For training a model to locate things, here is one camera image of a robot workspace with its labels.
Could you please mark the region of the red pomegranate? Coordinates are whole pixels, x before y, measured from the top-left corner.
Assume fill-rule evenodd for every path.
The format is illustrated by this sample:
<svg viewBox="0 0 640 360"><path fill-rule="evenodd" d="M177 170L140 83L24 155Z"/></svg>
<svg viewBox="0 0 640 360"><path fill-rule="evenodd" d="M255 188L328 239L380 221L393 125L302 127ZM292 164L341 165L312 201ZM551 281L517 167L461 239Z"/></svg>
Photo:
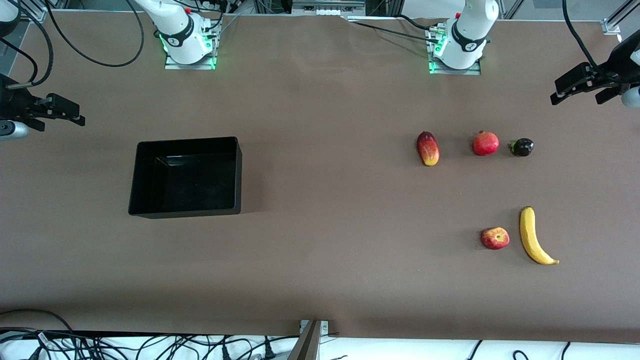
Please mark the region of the red pomegranate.
<svg viewBox="0 0 640 360"><path fill-rule="evenodd" d="M499 138L493 132L481 130L473 139L472 151L479 157L493 155L500 146Z"/></svg>

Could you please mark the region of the black plastic box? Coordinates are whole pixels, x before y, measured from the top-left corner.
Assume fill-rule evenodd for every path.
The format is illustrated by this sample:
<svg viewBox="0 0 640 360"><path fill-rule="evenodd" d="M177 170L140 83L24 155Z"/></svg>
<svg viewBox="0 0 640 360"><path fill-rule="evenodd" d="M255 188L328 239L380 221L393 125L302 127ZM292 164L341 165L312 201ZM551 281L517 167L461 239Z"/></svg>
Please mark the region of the black plastic box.
<svg viewBox="0 0 640 360"><path fill-rule="evenodd" d="M146 219L240 214L242 157L234 136L139 142L128 214Z"/></svg>

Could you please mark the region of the yellow banana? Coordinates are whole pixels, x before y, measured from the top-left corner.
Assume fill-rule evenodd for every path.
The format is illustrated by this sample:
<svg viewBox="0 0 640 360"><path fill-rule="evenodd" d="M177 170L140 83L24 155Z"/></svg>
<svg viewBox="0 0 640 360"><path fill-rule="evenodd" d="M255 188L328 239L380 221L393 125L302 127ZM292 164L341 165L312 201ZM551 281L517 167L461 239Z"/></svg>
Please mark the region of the yellow banana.
<svg viewBox="0 0 640 360"><path fill-rule="evenodd" d="M537 264L558 265L560 263L541 247L537 237L536 214L530 206L524 207L519 213L519 236L526 253Z"/></svg>

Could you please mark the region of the red apple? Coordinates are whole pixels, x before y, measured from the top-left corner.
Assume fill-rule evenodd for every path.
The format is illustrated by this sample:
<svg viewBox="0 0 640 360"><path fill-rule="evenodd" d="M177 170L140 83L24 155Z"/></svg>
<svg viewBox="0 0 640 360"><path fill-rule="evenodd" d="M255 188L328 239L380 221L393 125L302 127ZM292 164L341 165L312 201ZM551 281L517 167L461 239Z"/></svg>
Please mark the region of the red apple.
<svg viewBox="0 0 640 360"><path fill-rule="evenodd" d="M499 250L509 246L510 235L502 227L486 228L480 235L480 241L487 249Z"/></svg>

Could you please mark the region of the red yellow mango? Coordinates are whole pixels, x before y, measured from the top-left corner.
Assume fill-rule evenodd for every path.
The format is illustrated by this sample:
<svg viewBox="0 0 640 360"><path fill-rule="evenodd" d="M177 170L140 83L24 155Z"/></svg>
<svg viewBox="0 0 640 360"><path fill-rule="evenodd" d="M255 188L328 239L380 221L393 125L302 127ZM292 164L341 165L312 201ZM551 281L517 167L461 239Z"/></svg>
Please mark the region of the red yellow mango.
<svg viewBox="0 0 640 360"><path fill-rule="evenodd" d="M431 132L423 131L418 135L416 149L425 166L432 167L438 164L441 151L435 136Z"/></svg>

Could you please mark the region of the silver post bracket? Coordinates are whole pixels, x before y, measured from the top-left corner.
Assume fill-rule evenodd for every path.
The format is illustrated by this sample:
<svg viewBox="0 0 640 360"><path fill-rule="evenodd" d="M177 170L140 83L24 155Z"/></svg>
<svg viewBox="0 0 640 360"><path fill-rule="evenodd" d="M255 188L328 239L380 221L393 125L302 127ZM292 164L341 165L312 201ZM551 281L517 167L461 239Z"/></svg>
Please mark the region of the silver post bracket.
<svg viewBox="0 0 640 360"><path fill-rule="evenodd" d="M302 335L306 330L306 327L311 323L311 320L303 319L299 323L299 334ZM327 320L319 320L320 324L320 337L328 337L329 336L329 321Z"/></svg>

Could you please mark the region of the silver power strip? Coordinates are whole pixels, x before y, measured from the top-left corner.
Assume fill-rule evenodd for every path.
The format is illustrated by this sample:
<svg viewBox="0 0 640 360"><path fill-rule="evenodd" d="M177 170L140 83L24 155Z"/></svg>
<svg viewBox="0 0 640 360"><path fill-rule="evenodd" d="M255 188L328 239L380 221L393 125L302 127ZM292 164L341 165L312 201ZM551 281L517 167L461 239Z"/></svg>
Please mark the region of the silver power strip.
<svg viewBox="0 0 640 360"><path fill-rule="evenodd" d="M291 14L363 17L366 15L366 0L291 0Z"/></svg>

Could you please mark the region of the dark purple mangosteen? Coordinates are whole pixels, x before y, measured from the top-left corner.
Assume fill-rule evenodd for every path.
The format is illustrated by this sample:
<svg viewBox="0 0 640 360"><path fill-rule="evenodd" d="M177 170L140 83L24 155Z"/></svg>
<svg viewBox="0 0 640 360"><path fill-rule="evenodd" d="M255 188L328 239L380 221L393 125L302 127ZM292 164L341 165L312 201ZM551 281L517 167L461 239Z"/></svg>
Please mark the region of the dark purple mangosteen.
<svg viewBox="0 0 640 360"><path fill-rule="evenodd" d="M510 153L515 157L528 157L535 147L535 142L528 137L520 137L508 144Z"/></svg>

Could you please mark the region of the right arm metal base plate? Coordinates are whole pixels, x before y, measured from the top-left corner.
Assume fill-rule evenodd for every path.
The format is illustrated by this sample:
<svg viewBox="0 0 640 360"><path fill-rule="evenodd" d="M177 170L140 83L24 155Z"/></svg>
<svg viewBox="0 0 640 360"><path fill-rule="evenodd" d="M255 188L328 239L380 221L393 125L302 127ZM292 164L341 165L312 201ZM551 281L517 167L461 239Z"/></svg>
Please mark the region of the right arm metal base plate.
<svg viewBox="0 0 640 360"><path fill-rule="evenodd" d="M208 30L204 33L194 31L182 45L176 39L159 36L166 53L165 69L180 70L214 70L217 66L218 31Z"/></svg>

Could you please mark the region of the aluminium frame profile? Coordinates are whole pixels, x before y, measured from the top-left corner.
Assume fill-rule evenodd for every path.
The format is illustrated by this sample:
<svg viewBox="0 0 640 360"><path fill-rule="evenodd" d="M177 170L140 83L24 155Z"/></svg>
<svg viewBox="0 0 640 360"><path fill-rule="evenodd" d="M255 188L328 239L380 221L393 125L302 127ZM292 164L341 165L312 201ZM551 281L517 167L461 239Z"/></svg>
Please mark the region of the aluminium frame profile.
<svg viewBox="0 0 640 360"><path fill-rule="evenodd" d="M20 0L21 15L20 20L23 22L29 22L32 18L36 19L39 23L42 23L48 13L45 5L45 0Z"/></svg>

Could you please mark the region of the brown table cover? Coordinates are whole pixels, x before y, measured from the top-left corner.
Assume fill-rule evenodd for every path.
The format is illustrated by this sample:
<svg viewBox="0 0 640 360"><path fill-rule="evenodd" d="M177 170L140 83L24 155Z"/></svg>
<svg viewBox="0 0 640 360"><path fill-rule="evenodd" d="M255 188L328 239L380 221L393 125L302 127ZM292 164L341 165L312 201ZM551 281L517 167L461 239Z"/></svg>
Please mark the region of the brown table cover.
<svg viewBox="0 0 640 360"><path fill-rule="evenodd" d="M498 22L479 76L338 16L242 15L214 70L167 70L154 26L129 66L50 22L48 80L85 126L0 142L0 312L76 330L640 343L640 109L551 105L581 61L562 22ZM499 138L478 156L478 132ZM425 166L422 132L439 161ZM137 145L236 137L241 212L128 213ZM517 157L508 144L534 142ZM540 246L526 253L521 210ZM487 249L482 231L510 244Z"/></svg>

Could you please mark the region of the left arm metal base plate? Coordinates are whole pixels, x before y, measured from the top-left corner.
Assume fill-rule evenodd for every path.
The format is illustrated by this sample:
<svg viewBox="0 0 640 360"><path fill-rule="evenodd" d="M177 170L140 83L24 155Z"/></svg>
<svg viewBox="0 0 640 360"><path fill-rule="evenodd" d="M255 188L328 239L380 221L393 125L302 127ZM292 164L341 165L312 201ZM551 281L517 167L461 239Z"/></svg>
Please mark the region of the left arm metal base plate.
<svg viewBox="0 0 640 360"><path fill-rule="evenodd" d="M440 55L448 42L444 28L430 26L428 30L425 30L425 37L427 39L426 48L430 74L478 76L482 73L480 60L478 59L475 60L471 67L466 69L456 69L442 61Z"/></svg>

